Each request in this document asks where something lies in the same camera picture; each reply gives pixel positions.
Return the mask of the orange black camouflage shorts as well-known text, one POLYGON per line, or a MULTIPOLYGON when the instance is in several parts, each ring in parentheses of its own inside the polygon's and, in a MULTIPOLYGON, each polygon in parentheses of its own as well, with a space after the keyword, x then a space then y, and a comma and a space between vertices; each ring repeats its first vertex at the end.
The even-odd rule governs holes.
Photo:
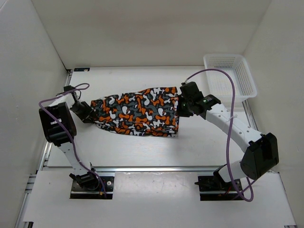
POLYGON ((179 130, 178 89, 155 87, 91 101, 97 127, 117 134, 175 137, 179 130))

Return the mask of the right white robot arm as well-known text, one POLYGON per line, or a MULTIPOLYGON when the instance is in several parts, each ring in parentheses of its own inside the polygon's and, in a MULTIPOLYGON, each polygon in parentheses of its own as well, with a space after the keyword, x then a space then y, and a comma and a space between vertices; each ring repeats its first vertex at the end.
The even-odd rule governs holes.
POLYGON ((195 82, 182 83, 178 114, 183 117, 199 115, 217 126, 240 147, 244 156, 234 163, 226 163, 214 171, 213 184, 226 189, 231 178, 259 179, 279 163, 277 138, 263 134, 243 123, 213 95, 204 96, 195 82))

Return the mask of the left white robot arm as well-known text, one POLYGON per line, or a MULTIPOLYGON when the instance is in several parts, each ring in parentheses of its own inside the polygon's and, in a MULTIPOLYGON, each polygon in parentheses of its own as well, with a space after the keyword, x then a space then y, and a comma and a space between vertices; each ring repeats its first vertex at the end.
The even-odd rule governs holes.
POLYGON ((95 190, 99 186, 100 179, 92 164, 86 165, 77 154, 75 143, 77 131, 71 115, 74 113, 84 123, 92 124, 94 122, 93 109, 87 102, 80 99, 80 94, 77 94, 88 88, 88 83, 65 86, 63 92, 54 98, 40 101, 38 105, 44 136, 68 159, 73 168, 70 177, 79 185, 86 186, 89 190, 95 190))

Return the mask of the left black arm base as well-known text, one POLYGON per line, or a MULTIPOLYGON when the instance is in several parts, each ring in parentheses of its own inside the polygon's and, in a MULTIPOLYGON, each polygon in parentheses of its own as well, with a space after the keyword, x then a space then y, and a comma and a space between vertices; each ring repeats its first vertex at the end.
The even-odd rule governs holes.
POLYGON ((71 199, 111 200, 113 198, 114 176, 100 176, 102 184, 96 175, 90 172, 82 176, 71 173, 69 177, 73 180, 71 199))

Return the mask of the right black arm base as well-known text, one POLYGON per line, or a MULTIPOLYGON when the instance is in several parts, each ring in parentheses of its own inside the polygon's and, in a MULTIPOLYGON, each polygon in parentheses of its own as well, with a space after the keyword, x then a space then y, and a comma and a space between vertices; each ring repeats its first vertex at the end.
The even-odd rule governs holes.
POLYGON ((199 196, 201 201, 229 201, 242 200, 233 183, 220 182, 210 171, 198 172, 195 185, 199 187, 199 196))

